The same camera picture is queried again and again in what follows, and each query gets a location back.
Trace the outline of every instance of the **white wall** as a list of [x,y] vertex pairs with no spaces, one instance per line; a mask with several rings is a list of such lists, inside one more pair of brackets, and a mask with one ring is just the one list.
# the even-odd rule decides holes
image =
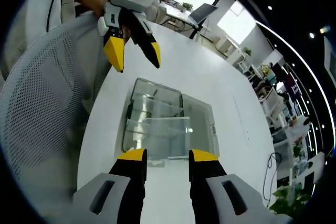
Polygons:
[[252,61],[256,66],[259,66],[267,58],[267,56],[273,52],[273,49],[266,40],[263,32],[261,32],[257,25],[240,44],[240,47],[242,49],[244,47],[251,49]]
[[223,18],[224,14],[230,9],[230,7],[233,5],[235,1],[234,0],[220,0],[218,4],[216,5],[218,9],[214,11],[208,18],[208,21],[205,22],[205,24],[208,23],[208,28],[211,30],[211,32],[207,32],[205,34],[205,37],[213,42],[217,42],[219,37],[226,36],[225,32],[217,26],[218,22],[221,18]]
[[274,65],[283,58],[284,57],[282,56],[282,54],[277,49],[275,49],[273,52],[271,52],[269,56],[267,56],[267,58],[263,61],[262,64],[269,64],[272,62]]

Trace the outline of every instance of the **white mesh chair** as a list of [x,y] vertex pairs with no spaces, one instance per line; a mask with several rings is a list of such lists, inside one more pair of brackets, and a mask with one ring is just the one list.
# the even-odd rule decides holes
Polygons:
[[252,58],[251,56],[245,54],[245,59],[238,63],[238,70],[245,74],[250,75],[250,67],[252,66]]
[[86,15],[50,31],[21,56],[0,95],[2,151],[45,218],[56,217],[76,191],[82,103],[92,100],[107,62],[96,27]]
[[267,118],[271,117],[273,111],[278,106],[278,103],[281,102],[277,94],[277,91],[274,88],[271,88],[267,96],[259,101],[261,103],[261,106],[263,107],[264,114]]

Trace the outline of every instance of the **led light strip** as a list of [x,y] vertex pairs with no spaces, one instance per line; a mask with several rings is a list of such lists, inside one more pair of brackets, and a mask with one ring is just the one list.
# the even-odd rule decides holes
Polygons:
[[314,187],[313,187],[313,192],[311,193],[311,196],[313,196],[313,194],[314,194],[314,191],[315,191],[315,186],[316,186],[316,184],[314,184]]
[[309,148],[310,148],[310,151],[312,152],[313,150],[311,148],[311,139],[310,139],[310,133],[309,133],[309,131],[308,131],[308,139],[309,139]]
[[284,72],[286,72],[286,74],[288,74],[287,70],[283,66],[281,66],[281,68],[283,69]]
[[319,82],[319,80],[317,79],[317,77],[315,76],[315,74],[313,73],[313,71],[311,70],[311,68],[308,66],[308,64],[306,63],[306,61],[299,55],[299,53],[287,42],[285,41],[282,37],[280,37],[280,35],[278,35],[275,31],[271,30],[269,27],[265,26],[263,23],[259,22],[256,20],[256,23],[259,24],[260,26],[262,26],[264,29],[268,30],[269,32],[271,32],[273,35],[275,35],[276,37],[278,37],[283,43],[286,44],[286,46],[288,46],[298,57],[299,59],[302,61],[302,63],[305,65],[305,67],[308,69],[308,71],[311,73],[311,75],[313,76],[317,86],[319,87],[322,96],[324,98],[325,104],[327,106],[328,112],[329,112],[329,116],[330,116],[330,120],[331,120],[331,125],[332,125],[332,133],[333,133],[333,137],[334,137],[334,148],[336,145],[336,134],[335,134],[335,124],[334,124],[334,119],[331,113],[331,109],[328,103],[328,99],[322,89],[322,86]]
[[304,101],[304,99],[303,99],[302,96],[301,96],[301,99],[302,99],[303,105],[306,107],[306,110],[307,110],[308,115],[310,115],[310,114],[309,114],[309,111],[308,111],[308,108],[307,108],[307,105],[306,105],[306,103],[305,103],[305,101]]
[[316,143],[315,129],[314,129],[313,123],[311,123],[311,127],[313,128],[313,134],[314,134],[314,140],[315,140],[315,152],[316,152],[316,155],[317,155],[317,143]]
[[299,101],[296,100],[296,102],[297,102],[297,104],[298,104],[298,106],[299,106],[299,109],[300,109],[300,111],[301,111],[301,114],[303,115],[303,110],[302,110],[302,108],[301,108],[301,105],[300,105]]

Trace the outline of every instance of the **black ceiling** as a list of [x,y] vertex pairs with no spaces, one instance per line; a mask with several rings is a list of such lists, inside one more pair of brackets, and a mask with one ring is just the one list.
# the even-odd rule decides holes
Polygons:
[[[331,30],[324,35],[333,45],[336,45],[334,32],[336,28],[336,0],[243,0],[241,2],[256,20],[279,34],[305,59],[317,76],[331,109],[334,110],[336,88],[324,68],[324,42],[323,35],[319,33],[319,30],[329,25]],[[332,124],[326,103],[314,78],[292,50],[272,33],[264,28],[261,29],[270,42],[277,45],[277,49],[297,74],[304,88],[312,90],[312,93],[308,92],[307,94],[301,87],[303,98],[305,100],[310,98],[313,103],[320,126],[325,125],[324,129],[318,129],[321,131],[322,137],[320,134],[316,135],[318,150],[329,152],[333,147]],[[311,39],[309,33],[314,33],[315,38]],[[312,104],[307,104],[307,107],[312,114]],[[312,117],[315,127],[317,118],[314,118],[314,113]]]

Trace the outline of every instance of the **screen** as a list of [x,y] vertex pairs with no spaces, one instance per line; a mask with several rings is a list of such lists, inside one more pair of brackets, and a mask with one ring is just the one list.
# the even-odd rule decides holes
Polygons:
[[197,8],[195,11],[190,13],[190,17],[192,17],[196,23],[200,23],[204,19],[206,19],[207,16],[209,16],[214,10],[216,10],[217,7],[209,4],[203,4],[199,8]]

